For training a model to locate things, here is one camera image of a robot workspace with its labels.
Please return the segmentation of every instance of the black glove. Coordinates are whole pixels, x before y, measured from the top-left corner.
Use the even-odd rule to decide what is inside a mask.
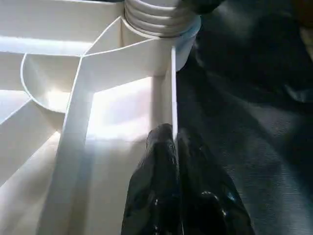
[[[229,175],[196,135],[180,132],[179,174],[185,235],[253,235]]]
[[[146,153],[132,175],[121,235],[178,235],[178,166],[172,127],[151,131]]]
[[[183,0],[192,11],[197,14],[206,14],[212,12],[224,0]]]

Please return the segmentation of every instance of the dark fabric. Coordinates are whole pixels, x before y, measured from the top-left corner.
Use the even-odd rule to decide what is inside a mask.
[[[285,0],[222,3],[178,73],[179,128],[231,176],[257,235],[313,234],[312,79]]]

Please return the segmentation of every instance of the white ribbed cylinder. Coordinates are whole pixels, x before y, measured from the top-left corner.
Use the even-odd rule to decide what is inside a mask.
[[[145,34],[176,37],[194,25],[196,15],[181,0],[125,0],[125,18]]]

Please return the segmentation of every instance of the white plastic tray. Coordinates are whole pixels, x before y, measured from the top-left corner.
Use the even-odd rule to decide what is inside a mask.
[[[0,2],[0,234],[119,234],[128,183],[161,123],[177,133],[179,38],[123,3]]]

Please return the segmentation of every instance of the black rubber glove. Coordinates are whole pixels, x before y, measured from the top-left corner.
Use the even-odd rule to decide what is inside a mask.
[[[217,8],[224,0],[183,0],[197,14],[207,14]]]
[[[146,153],[132,175],[121,235],[178,235],[178,166],[172,127],[151,131]]]
[[[178,145],[184,234],[253,235],[235,185],[201,138],[181,132]]]

